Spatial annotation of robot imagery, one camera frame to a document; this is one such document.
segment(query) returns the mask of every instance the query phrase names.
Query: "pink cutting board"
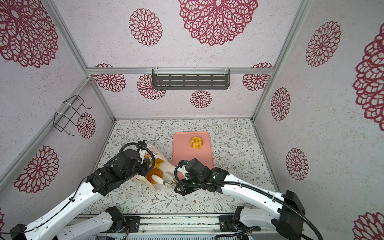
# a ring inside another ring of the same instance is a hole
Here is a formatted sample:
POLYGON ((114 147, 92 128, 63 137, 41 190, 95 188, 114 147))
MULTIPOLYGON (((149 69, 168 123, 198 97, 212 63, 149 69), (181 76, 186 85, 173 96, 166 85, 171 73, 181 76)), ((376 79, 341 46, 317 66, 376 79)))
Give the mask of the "pink cutting board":
MULTIPOLYGON (((173 160, 172 164, 177 166, 181 160, 190 161, 197 158, 203 165, 209 169, 214 168, 214 158, 212 155, 211 140, 208 132, 177 132, 173 135, 173 160), (190 142, 194 136, 199 136, 203 140, 203 146, 200 149, 191 147, 190 142)), ((184 178, 179 172, 179 179, 184 178)))

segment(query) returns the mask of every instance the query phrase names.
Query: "red doily pattern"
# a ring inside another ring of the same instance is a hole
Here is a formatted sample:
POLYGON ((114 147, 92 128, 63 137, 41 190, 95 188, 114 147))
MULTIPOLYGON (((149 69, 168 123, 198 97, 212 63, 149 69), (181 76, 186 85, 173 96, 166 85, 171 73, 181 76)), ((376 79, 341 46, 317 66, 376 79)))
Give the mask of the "red doily pattern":
POLYGON ((3 221, 3 217, 4 217, 4 214, 1 213, 1 207, 0 207, 0 232, 3 229, 3 226, 5 224, 3 221))
POLYGON ((39 0, 0 1, 0 52, 23 67, 49 65, 58 35, 39 0))
POLYGON ((223 45, 252 21, 257 0, 179 0, 184 28, 200 43, 223 45))
POLYGON ((323 65, 333 56, 340 42, 340 25, 330 21, 319 27, 307 47, 307 62, 312 67, 323 65))
POLYGON ((54 149, 43 146, 13 185, 21 192, 36 193, 49 186, 55 179, 58 168, 59 159, 54 149))
POLYGON ((191 103, 197 108, 205 108, 212 102, 212 95, 203 90, 198 90, 191 95, 191 103))
MULTIPOLYGON (((253 68, 272 68, 270 63, 259 63, 253 66, 253 68)), ((267 74, 246 74, 243 76, 243 85, 246 89, 251 91, 257 91, 263 89, 267 82, 269 75, 267 74)))
MULTIPOLYGON (((97 64, 96 68, 114 68, 105 63, 97 64)), ((93 77, 98 85, 110 92, 120 92, 125 88, 125 78, 123 74, 94 74, 93 77)))
POLYGON ((83 113, 77 120, 77 130, 83 138, 90 138, 95 133, 96 123, 93 116, 83 113))
POLYGON ((358 95, 356 104, 364 109, 365 118, 377 122, 384 131, 384 24, 364 53, 356 66, 357 80, 353 84, 358 95))
POLYGON ((352 229, 354 240, 384 239, 384 216, 381 213, 371 214, 366 212, 364 215, 359 215, 354 223, 352 229))
POLYGON ((307 156, 298 148, 292 148, 285 160, 289 174, 296 180, 303 180, 308 174, 307 156))
POLYGON ((153 46, 163 35, 161 23, 156 15, 148 9, 137 9, 129 20, 129 29, 133 37, 145 46, 153 46))
POLYGON ((152 100, 162 98, 167 92, 166 90, 156 90, 153 88, 151 74, 140 76, 136 87, 141 95, 152 100))
POLYGON ((271 113, 276 121, 283 120, 291 107, 290 95, 285 88, 279 88, 273 94, 271 101, 271 113))

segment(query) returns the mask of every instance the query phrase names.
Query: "floral tablecloth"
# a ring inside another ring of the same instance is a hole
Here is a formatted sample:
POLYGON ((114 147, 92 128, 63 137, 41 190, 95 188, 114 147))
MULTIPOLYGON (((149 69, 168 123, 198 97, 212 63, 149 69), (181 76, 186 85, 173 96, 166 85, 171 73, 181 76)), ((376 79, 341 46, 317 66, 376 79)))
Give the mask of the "floral tablecloth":
MULTIPOLYGON (((128 142, 147 140, 172 162, 175 132, 207 131, 210 134, 215 167, 220 167, 256 186, 275 191, 263 154, 249 119, 119 120, 99 162, 102 167, 128 142)), ((129 213, 227 213, 247 205, 241 199, 198 190, 181 196, 169 189, 154 191, 133 179, 110 192, 81 214, 99 214, 117 206, 129 213)))

